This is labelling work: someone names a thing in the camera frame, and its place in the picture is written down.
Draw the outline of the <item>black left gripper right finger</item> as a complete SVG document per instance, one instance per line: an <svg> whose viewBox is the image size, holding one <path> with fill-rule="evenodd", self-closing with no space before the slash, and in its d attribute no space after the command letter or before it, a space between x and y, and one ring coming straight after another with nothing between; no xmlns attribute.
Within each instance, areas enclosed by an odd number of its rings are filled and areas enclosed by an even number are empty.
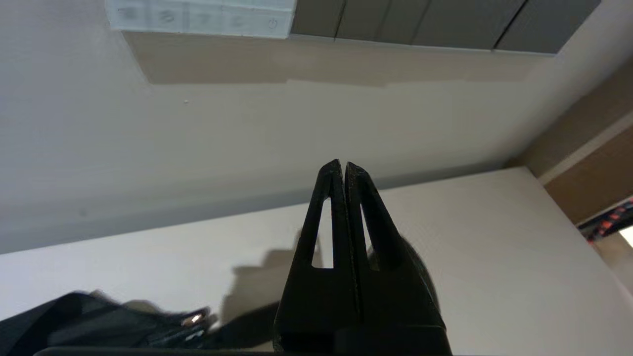
<svg viewBox="0 0 633 356"><path fill-rule="evenodd" d="M428 270L406 244L369 173L349 162L345 195L361 321L445 327Z"/></svg>

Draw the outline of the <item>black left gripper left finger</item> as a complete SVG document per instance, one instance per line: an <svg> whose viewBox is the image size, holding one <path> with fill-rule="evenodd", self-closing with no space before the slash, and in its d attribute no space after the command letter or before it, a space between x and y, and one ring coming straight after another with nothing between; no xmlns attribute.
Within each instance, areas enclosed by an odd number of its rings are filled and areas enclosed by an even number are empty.
<svg viewBox="0 0 633 356"><path fill-rule="evenodd" d="M360 322L354 239L341 162L319 170L307 216L273 325L273 348L283 354L358 354ZM330 201L332 268L312 265L319 222Z"/></svg>

